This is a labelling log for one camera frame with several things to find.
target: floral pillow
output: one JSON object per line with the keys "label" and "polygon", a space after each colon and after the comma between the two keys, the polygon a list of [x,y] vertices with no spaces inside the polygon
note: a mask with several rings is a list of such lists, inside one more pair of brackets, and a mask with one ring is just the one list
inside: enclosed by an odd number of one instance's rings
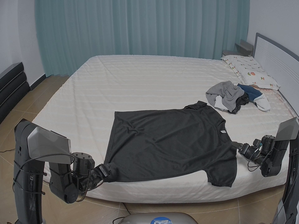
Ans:
{"label": "floral pillow", "polygon": [[245,85],[259,88],[278,90],[277,82],[262,69],[259,63],[251,56],[228,55],[221,58],[236,73]]}

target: black cloth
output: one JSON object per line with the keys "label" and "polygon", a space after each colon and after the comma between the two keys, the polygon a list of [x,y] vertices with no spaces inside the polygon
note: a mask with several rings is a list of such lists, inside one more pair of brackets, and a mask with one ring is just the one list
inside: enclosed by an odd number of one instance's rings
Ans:
{"label": "black cloth", "polygon": [[214,186],[231,187],[236,148],[225,120],[207,103],[184,109],[115,112],[104,164],[115,163],[109,182],[163,179],[205,170]]}
{"label": "black cloth", "polygon": [[228,113],[236,114],[241,109],[242,105],[245,105],[245,104],[248,104],[248,103],[249,103],[249,97],[248,97],[248,94],[245,92],[244,95],[240,96],[236,100],[236,107],[233,109],[233,111],[230,112],[228,110]]}

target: floor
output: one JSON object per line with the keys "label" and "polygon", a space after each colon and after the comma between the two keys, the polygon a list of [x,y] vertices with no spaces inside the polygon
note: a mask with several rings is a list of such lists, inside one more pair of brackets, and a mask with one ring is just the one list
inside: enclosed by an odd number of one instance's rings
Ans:
{"label": "floor", "polygon": [[[67,76],[48,77],[14,107],[0,124],[0,151],[15,147],[15,125],[23,118],[32,121],[67,79]],[[17,219],[12,191],[13,159],[14,151],[0,153],[0,224],[14,223]],[[184,212],[190,214],[198,223],[205,224],[267,224],[272,221],[283,190],[282,185],[232,200],[212,203],[125,205],[131,213]],[[104,224],[128,215],[122,203],[86,197],[83,202],[66,204],[50,192],[47,183],[44,183],[43,191],[46,195],[42,197],[42,209],[47,224]]]}

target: black padded headboard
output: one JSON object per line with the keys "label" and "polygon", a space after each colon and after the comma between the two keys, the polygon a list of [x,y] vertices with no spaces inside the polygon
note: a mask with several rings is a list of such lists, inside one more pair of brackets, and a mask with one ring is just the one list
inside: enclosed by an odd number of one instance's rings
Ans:
{"label": "black padded headboard", "polygon": [[23,63],[16,63],[0,74],[0,123],[29,92]]}

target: robotic arm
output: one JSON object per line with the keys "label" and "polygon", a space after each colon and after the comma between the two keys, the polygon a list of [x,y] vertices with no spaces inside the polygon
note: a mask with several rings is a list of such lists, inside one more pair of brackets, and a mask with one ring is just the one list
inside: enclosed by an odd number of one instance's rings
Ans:
{"label": "robotic arm", "polygon": [[[265,135],[261,140],[256,139],[252,146],[231,142],[248,163],[253,162],[256,168],[261,169],[264,177],[275,176],[280,172],[282,159],[290,142],[286,187],[283,198],[278,204],[273,224],[295,224],[296,222],[299,200],[298,131],[299,121],[297,118],[292,118],[280,124],[276,137]],[[66,203],[74,203],[79,195],[83,200],[87,191],[97,188],[117,175],[114,163],[100,164],[95,167],[91,155],[78,152],[70,154],[69,139],[25,119],[15,127],[15,138],[13,189],[18,214],[15,224],[45,224],[41,207],[41,197],[45,194],[42,192],[43,175],[47,175],[44,173],[45,162],[49,162],[51,192]],[[150,218],[147,217],[150,214],[134,215],[139,215],[136,218],[143,220]],[[182,223],[194,223],[187,222],[186,217],[184,218]],[[129,219],[130,217],[124,218],[122,223],[131,223]]]}

